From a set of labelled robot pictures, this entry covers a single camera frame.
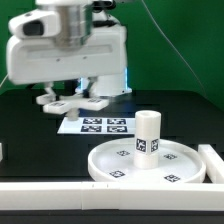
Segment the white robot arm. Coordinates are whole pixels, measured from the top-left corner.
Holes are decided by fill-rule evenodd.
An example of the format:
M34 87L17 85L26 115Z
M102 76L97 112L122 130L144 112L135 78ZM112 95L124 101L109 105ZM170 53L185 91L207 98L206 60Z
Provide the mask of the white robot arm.
M108 15L113 0L35 0L9 21L9 80L16 85L88 78L98 96L126 92L126 27Z

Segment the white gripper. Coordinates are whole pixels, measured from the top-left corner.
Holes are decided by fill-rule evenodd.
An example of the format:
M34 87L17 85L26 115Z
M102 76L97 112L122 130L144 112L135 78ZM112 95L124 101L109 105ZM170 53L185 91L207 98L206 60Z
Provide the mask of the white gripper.
M45 83L45 92L54 96L52 82L89 77L85 96L92 98L96 77L125 73L125 41L124 26L96 28L78 49L59 49L52 39L21 40L12 36L6 50L9 80L16 85Z

